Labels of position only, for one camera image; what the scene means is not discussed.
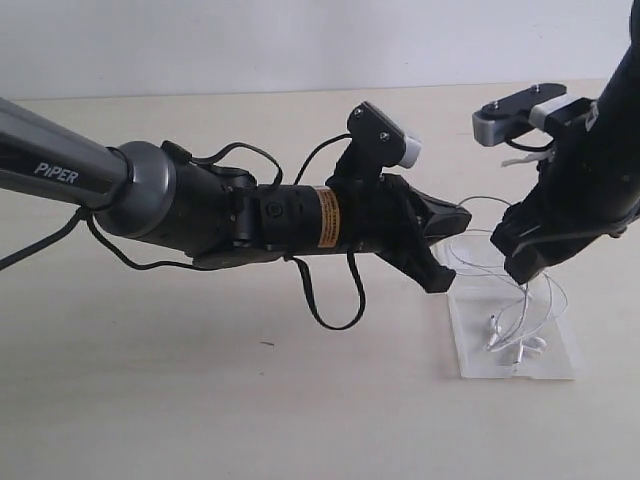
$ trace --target orange warning label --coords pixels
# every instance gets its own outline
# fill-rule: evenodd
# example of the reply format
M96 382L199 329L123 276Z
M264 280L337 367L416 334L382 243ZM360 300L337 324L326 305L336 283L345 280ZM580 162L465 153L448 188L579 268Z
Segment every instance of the orange warning label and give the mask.
M314 187L322 209L322 230L318 248L333 248L340 236L340 205L336 194L327 187Z

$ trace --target white table surface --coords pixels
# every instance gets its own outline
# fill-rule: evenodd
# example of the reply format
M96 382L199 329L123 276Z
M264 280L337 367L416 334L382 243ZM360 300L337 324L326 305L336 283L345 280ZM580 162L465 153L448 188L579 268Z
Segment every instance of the white table surface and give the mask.
M602 82L574 82L597 95ZM457 201L522 198L533 166L473 141L471 113L522 85L25 102L98 142L172 139L197 155L243 140L291 181L306 153L377 103L424 141L406 171ZM320 184L343 145L317 159ZM248 167L264 182L272 171ZM475 225L500 209L477 203ZM48 234L72 208L0 194L0 254ZM321 329L291 264L201 274L126 269L84 228L0 275L0 478L602 479L637 476L640 228L602 239L555 277L586 361L575 382L458 377L446 299L375 256L360 260L361 325ZM118 241L138 260L162 249ZM313 259L323 314L350 317L343 258ZM271 342L274 346L261 342Z

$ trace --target robotic arm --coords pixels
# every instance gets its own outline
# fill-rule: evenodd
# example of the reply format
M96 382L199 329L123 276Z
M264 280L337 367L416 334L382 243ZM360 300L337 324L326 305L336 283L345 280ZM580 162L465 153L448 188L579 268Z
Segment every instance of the robotic arm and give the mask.
M184 252L192 264L218 270L251 263L293 260L300 269L309 307L323 326L345 329L364 312L364 290L355 253L375 253L426 292L446 291L455 272L440 265L430 247L463 232L471 220L464 208L429 197L402 177L383 173L411 167L420 143L374 105L357 106L348 134L320 145L293 185L283 185L282 170L268 153L232 143L209 158L194 158L165 141L160 147L130 142L103 147L13 103L0 99L0 188L77 204L78 213L58 240L86 220L91 233L128 265L136 265L97 228ZM330 143L350 143L324 186L298 185L313 156ZM277 168L270 185L259 185L246 170L218 166L232 150L265 156ZM39 242L0 261L0 270L35 253ZM315 307L303 255L346 254L361 295L356 319L330 327Z
M640 1L630 16L631 45L597 100L543 84L485 105L473 115L482 145L532 153L538 182L504 213L491 237L505 269L523 284L578 254L598 237L617 238L640 215ZM553 141L514 139L537 129Z

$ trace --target black cable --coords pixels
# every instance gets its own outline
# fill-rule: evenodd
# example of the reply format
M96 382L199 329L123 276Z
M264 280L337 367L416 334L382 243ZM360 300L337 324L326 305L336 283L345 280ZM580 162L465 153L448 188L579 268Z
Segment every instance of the black cable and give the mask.
M298 172L296 179L293 181L293 184L298 185L298 183L300 183L300 180L302 179L302 175L304 175L304 172L307 170L307 167L309 167L311 160L313 160L313 157L315 157L318 154L318 152L320 152L320 150L328 147L333 143L339 142L340 140L344 140L346 138L351 138L351 134L343 133L342 135L338 135L337 137L333 137L333 138L330 138L329 140L322 142L320 145L314 148L313 151L309 154L307 159L302 164L302 167L300 167L300 171Z
M127 257L122 252L122 250L120 250L113 243L111 243L104 235L102 235L102 233L100 233L100 230L98 230L98 227L95 224L95 220L93 219L93 216L89 216L89 218L87 218L87 226L89 227L89 231L91 232L91 234L95 237L95 239L98 242L100 242L111 253L113 253L116 257L118 257L118 259L120 259L122 263L124 263L127 267L133 268L134 270L145 271L145 270L152 270L154 268L159 268L159 267L177 267L177 268L184 268L186 270L195 270L198 272L212 271L210 268L202 268L202 267L197 267L195 265L190 265L188 263L172 262L168 260L163 260L160 262L153 262L153 263L145 263L145 264L136 263L133 260L131 260L129 257Z
M47 247L50 247L56 242L59 242L64 237L69 235L74 228L78 226L82 220L85 220L90 215L89 211L85 208L79 208L73 214L73 217L66 223L64 227L58 230L55 233L52 233L48 237L43 238L42 240L37 241L36 243L29 245L28 247L23 248L11 255L0 260L0 270L4 270L5 268L10 267L11 265L15 265L16 263L24 260L27 257L35 255L41 250L44 250Z
M514 142L510 138L506 138L504 140L504 143L509 145L511 148L515 148L516 150L522 150L523 152L542 153L542 152L546 152L547 150L549 150L553 146L553 142L554 141L555 140L551 140L549 143L547 143L546 145L544 145L542 147L532 147L530 145L522 145L521 143Z
M302 278L302 288L304 289L304 296L307 300L307 305L309 306L309 310L311 310L311 314L320 325L328 330L344 331L354 327L360 321L367 306L367 297L365 295L364 285L362 285L362 279L360 278L360 272L358 272L358 266L356 265L356 258L352 251L347 252L347 263L349 264L349 271L351 272L353 281L355 282L356 288L358 289L360 307L358 308L358 313L356 313L354 319L349 323L342 325L341 327L334 327L333 325L327 324L318 313L316 299L313 294L313 283L311 282L311 271L309 269L309 265L304 260L293 256L287 257L285 258L285 260L293 260L298 266L298 270L300 270L300 277Z
M249 145L248 143L243 143L243 142L230 143L215 155L212 155L207 158L192 158L191 161L196 165L214 165L218 163L220 160L222 160L224 157L226 157L232 150L235 150L236 148L245 148L247 150L251 150L252 152L257 153L258 155L262 155L264 158L269 160L269 162L273 166L275 166L278 169L276 176L274 177L273 181L269 184L269 186L267 186L264 190L260 190L259 194L258 193L256 194L267 196L275 192L278 189L278 187L282 184L282 179L284 178L284 173L282 172L282 168L280 167L280 164L268 152L265 152L261 148L254 147L253 145Z

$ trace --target white wall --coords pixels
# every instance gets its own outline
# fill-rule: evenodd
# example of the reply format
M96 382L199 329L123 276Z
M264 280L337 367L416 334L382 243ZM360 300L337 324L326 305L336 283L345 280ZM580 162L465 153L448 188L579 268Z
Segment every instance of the white wall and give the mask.
M0 0L0 96L608 77L631 0Z

